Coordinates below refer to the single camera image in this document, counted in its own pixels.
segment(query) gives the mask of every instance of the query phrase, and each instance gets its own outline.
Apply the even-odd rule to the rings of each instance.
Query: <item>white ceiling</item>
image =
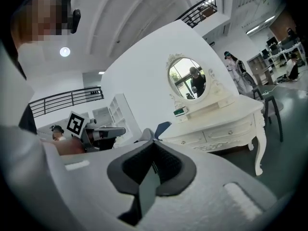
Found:
[[[275,19],[270,23],[264,24],[263,22],[274,15],[277,18],[285,7],[283,0],[233,0],[233,2],[235,2],[235,10],[230,21],[203,37],[208,43],[227,35],[229,30],[226,30],[226,28],[228,27],[230,30],[241,27],[245,32],[257,25],[261,25],[259,30],[268,27]]]
[[[175,0],[72,0],[73,9],[81,11],[77,32],[24,45],[19,51],[19,61],[29,78],[76,68],[83,72],[105,70],[138,40],[174,21],[183,12],[177,4]],[[75,58],[74,64],[58,64],[63,60],[59,55],[63,46],[71,50],[66,61]],[[99,64],[95,67],[76,64],[89,55]],[[49,69],[42,71],[46,62]]]

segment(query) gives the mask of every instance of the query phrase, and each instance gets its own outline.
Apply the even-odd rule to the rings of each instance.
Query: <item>white vanity table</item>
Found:
[[[171,55],[167,68],[173,66],[181,54]],[[261,113],[263,103],[243,95],[232,96],[215,79],[212,69],[199,63],[206,76],[206,89],[197,99],[187,100],[179,93],[169,77],[170,96],[175,101],[175,109],[186,106],[188,113],[178,117],[159,139],[174,144],[182,144],[195,150],[214,152],[248,144],[253,150],[251,140],[258,139],[255,162],[256,175],[262,174],[260,162],[266,148],[264,118]]]

